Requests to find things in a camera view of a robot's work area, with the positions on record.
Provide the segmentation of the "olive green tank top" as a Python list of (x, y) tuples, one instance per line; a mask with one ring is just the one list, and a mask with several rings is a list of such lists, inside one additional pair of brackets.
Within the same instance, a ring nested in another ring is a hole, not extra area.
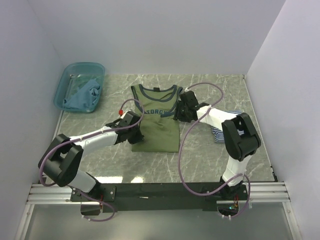
[(144, 140), (131, 147), (132, 152), (177, 153), (180, 146), (180, 127), (174, 120), (178, 99), (183, 88), (172, 85), (161, 90), (145, 88), (142, 84), (131, 86), (135, 113), (144, 114), (139, 124)]

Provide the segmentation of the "blue white striped tank top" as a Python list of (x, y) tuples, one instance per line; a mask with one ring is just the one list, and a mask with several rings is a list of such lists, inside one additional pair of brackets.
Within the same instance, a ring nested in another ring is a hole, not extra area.
[[(241, 110), (230, 110), (227, 112), (230, 114), (235, 114), (235, 115), (239, 115), (242, 113)], [(212, 126), (211, 132), (214, 135), (214, 141), (216, 143), (224, 143), (225, 142), (224, 133), (222, 130), (219, 130), (218, 128)]]

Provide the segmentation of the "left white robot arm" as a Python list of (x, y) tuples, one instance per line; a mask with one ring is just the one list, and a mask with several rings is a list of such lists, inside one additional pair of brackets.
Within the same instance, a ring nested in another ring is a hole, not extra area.
[(141, 120), (138, 114), (127, 111), (98, 130), (72, 137), (57, 135), (38, 163), (39, 173), (46, 174), (60, 187), (81, 190), (88, 201), (96, 200), (100, 195), (99, 182), (79, 170), (82, 158), (125, 141), (131, 145), (141, 142), (144, 138), (139, 126)]

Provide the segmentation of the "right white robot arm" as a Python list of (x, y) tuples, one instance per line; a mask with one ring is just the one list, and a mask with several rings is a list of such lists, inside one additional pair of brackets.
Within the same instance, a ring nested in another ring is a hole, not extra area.
[(245, 112), (234, 114), (214, 108), (208, 103), (199, 103), (191, 90), (182, 93), (179, 98), (173, 119), (193, 122), (192, 128), (198, 123), (204, 123), (222, 131), (228, 153), (226, 169), (217, 189), (198, 193), (189, 188), (181, 173), (181, 161), (178, 160), (178, 174), (182, 185), (196, 196), (206, 197), (219, 192), (222, 198), (232, 199), (243, 184), (249, 160), (262, 144), (250, 116)]

